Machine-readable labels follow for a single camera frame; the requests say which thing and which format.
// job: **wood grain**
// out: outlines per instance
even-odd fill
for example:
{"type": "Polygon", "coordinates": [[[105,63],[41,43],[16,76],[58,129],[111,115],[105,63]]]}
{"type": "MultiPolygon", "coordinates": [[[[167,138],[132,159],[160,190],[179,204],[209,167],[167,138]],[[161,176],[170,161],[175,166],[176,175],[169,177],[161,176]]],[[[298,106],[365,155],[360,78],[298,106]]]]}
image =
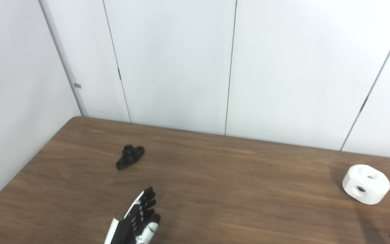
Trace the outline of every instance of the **wood grain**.
{"type": "Polygon", "coordinates": [[[75,117],[0,193],[0,243],[101,244],[112,218],[153,186],[152,244],[390,243],[390,192],[364,205],[341,187],[390,159],[75,117]],[[136,165],[115,168],[124,145],[136,165]]]}

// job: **black 3d-printed part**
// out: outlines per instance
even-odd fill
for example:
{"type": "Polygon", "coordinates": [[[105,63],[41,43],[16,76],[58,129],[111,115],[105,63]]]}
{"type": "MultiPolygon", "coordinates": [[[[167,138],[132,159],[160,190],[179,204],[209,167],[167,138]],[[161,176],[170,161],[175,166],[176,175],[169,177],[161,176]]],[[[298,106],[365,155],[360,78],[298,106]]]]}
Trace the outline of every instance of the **black 3d-printed part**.
{"type": "Polygon", "coordinates": [[[134,165],[144,155],[145,149],[143,146],[134,147],[125,145],[122,151],[123,156],[116,162],[116,168],[123,170],[130,165],[134,165]]]}

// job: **table surface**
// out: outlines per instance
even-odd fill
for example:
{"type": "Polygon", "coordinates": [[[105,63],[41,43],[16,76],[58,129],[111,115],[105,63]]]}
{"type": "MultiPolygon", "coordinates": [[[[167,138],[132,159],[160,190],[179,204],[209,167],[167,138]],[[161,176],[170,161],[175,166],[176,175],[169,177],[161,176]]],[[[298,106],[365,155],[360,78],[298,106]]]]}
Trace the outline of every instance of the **table surface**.
{"type": "Polygon", "coordinates": [[[390,243],[390,192],[364,205],[341,187],[355,164],[390,179],[388,158],[76,117],[1,191],[0,244],[102,244],[149,186],[151,244],[390,243]],[[146,153],[117,170],[126,144],[146,153]]]}

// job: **white cylindrical block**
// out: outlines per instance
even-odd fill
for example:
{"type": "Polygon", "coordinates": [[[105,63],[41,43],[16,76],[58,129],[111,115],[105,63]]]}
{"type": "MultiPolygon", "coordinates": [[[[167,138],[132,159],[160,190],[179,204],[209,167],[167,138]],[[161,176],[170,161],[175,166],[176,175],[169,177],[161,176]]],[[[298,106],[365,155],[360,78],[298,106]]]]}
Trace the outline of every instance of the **white cylindrical block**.
{"type": "Polygon", "coordinates": [[[364,204],[377,204],[390,189],[384,173],[369,165],[353,165],[342,180],[345,192],[364,204]]]}

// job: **hole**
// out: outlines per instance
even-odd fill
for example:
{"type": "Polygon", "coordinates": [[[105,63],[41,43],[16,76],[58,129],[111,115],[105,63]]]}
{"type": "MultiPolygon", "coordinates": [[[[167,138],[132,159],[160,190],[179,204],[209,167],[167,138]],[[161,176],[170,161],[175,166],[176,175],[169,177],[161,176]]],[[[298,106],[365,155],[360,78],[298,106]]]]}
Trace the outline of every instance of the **hole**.
{"type": "Polygon", "coordinates": [[[368,175],[367,177],[370,178],[370,179],[373,179],[373,180],[379,178],[379,176],[377,174],[368,175]]]}

